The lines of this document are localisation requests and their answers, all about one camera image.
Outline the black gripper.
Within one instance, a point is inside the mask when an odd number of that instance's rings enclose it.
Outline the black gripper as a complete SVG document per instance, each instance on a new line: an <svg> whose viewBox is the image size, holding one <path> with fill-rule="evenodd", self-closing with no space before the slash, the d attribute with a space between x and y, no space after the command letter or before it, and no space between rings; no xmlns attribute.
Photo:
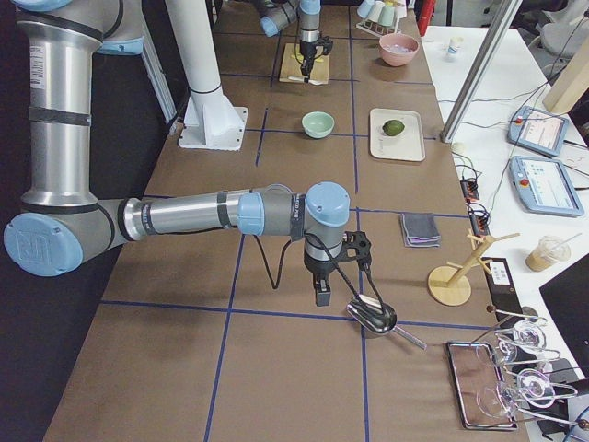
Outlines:
<svg viewBox="0 0 589 442"><path fill-rule="evenodd" d="M330 261L316 260L311 256L304 257L304 264L313 275L316 306L328 307L331 298L329 276L335 271L334 264Z"/></svg>
<svg viewBox="0 0 589 442"><path fill-rule="evenodd" d="M310 81L312 63L315 60L317 49L314 42L300 41L299 52L302 55L301 74L305 83Z"/></svg>

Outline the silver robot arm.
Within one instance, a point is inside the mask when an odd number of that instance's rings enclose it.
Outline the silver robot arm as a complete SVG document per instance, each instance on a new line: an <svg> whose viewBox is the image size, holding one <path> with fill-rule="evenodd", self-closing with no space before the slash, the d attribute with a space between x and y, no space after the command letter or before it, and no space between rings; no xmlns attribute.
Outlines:
<svg viewBox="0 0 589 442"><path fill-rule="evenodd" d="M350 245L350 198L339 184L306 193L281 184L186 197L100 200L89 188L91 76L96 52L138 54L144 16L137 1L18 1L29 38L31 186L4 231L10 258L52 277L126 242L236 228L305 243L318 306Z"/></svg>
<svg viewBox="0 0 589 442"><path fill-rule="evenodd" d="M267 37L276 36L289 25L297 23L299 53L302 55L300 71L303 80L308 83L317 57L317 47L321 45L321 3L253 0L251 4L259 14L260 26Z"/></svg>

